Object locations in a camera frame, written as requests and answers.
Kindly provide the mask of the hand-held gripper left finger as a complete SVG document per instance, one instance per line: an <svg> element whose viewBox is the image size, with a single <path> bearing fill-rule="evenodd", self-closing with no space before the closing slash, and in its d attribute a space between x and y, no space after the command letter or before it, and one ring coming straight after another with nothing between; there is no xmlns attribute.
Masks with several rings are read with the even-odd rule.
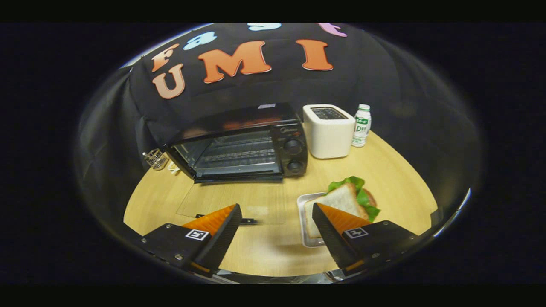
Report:
<svg viewBox="0 0 546 307"><path fill-rule="evenodd" d="M135 242L170 266L210 278L220 268L242 220L236 203L182 226L166 223Z"/></svg>

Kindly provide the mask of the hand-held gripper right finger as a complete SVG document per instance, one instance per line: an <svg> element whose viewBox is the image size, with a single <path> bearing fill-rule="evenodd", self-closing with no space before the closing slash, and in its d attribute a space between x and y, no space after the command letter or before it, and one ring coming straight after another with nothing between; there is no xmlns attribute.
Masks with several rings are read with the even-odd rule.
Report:
<svg viewBox="0 0 546 307"><path fill-rule="evenodd" d="M313 204L312 218L345 276L379 272L409 255L421 241L392 221L370 223L322 203Z"/></svg>

